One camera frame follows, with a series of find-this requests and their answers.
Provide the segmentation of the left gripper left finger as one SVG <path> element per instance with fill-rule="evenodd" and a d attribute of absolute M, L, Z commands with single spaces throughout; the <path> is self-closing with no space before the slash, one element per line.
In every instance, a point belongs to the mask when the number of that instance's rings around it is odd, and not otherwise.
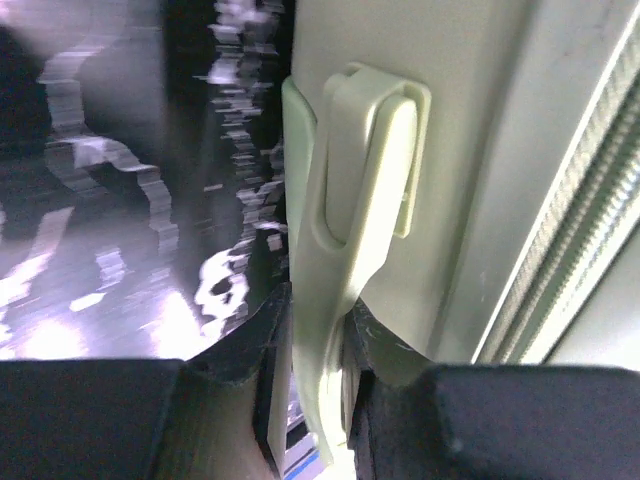
<path fill-rule="evenodd" d="M 291 286 L 190 360 L 5 361 L 5 479 L 278 479 Z"/>

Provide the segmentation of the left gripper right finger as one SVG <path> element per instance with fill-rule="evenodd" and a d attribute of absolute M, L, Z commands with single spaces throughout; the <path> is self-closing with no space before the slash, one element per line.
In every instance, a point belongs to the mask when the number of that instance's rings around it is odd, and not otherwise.
<path fill-rule="evenodd" d="M 635 479 L 639 376 L 618 368 L 429 361 L 367 306 L 345 319 L 359 373 L 360 479 Z"/>

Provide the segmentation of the green hard-shell suitcase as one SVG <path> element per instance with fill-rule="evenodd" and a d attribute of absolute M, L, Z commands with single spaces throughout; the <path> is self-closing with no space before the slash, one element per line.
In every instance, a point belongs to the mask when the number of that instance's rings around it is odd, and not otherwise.
<path fill-rule="evenodd" d="M 331 479 L 357 305 L 429 361 L 551 366 L 639 234 L 635 1 L 301 1 L 283 86 L 293 369 Z"/>

